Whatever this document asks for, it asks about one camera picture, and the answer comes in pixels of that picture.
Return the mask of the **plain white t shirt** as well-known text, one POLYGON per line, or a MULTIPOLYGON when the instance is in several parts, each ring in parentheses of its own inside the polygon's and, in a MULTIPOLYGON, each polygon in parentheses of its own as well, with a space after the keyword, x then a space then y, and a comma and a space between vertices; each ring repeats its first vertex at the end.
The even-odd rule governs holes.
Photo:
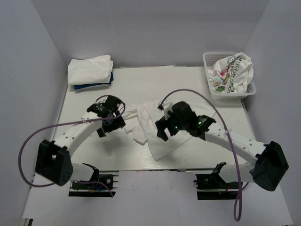
POLYGON ((191 138, 190 135, 181 131, 173 137, 168 135, 167 141, 157 136, 158 129, 155 122, 164 116, 164 112, 158 109, 159 103, 159 99, 152 99, 131 105, 122 115, 126 123, 125 132, 133 133, 133 140, 137 143, 147 144, 155 161, 172 153, 191 138))

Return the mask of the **white printed t shirt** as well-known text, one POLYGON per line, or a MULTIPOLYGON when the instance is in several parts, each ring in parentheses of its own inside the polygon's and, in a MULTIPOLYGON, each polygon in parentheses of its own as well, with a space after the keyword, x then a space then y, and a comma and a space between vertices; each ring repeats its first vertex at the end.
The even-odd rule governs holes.
POLYGON ((213 92, 245 93, 253 79, 253 63, 249 56, 240 52, 218 60, 208 73, 213 92))

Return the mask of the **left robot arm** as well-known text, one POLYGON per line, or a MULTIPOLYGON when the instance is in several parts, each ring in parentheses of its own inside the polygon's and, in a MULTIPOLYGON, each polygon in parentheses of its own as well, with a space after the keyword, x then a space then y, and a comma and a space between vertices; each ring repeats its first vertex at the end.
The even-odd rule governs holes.
POLYGON ((35 172, 58 186, 68 181, 85 183, 94 188, 99 184, 99 169, 87 163, 72 163, 71 157, 80 145, 94 132, 99 137, 125 127, 120 107, 125 103, 118 97, 107 95, 103 102, 87 108, 81 120, 61 136, 40 143, 35 172))

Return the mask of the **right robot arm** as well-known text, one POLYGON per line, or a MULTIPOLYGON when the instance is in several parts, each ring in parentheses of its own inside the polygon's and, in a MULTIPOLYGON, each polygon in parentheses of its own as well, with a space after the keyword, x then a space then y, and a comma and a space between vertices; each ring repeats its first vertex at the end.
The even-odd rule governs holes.
POLYGON ((277 142, 268 144, 245 138, 222 127, 207 115, 196 115, 186 102, 178 102, 164 111, 164 116, 156 121, 157 136, 168 140, 166 130, 171 136, 184 130, 193 137, 219 145, 246 162, 236 165, 219 163, 212 171, 212 181, 222 188, 231 182, 255 183, 267 191, 275 191, 289 169, 288 162, 277 142))

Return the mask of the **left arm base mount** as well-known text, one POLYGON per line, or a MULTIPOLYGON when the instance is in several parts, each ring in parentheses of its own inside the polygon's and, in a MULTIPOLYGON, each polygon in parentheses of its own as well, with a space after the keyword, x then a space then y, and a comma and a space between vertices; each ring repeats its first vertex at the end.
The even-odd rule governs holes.
POLYGON ((69 197, 113 198, 119 182, 119 172, 100 172, 98 183, 71 182, 69 197))

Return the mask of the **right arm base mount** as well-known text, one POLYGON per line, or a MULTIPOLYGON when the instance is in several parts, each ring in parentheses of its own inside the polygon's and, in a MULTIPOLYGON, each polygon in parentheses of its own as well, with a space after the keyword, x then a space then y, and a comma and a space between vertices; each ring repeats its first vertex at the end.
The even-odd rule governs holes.
POLYGON ((199 201, 235 200, 239 191, 238 182, 224 182, 211 174, 196 174, 194 184, 199 201))

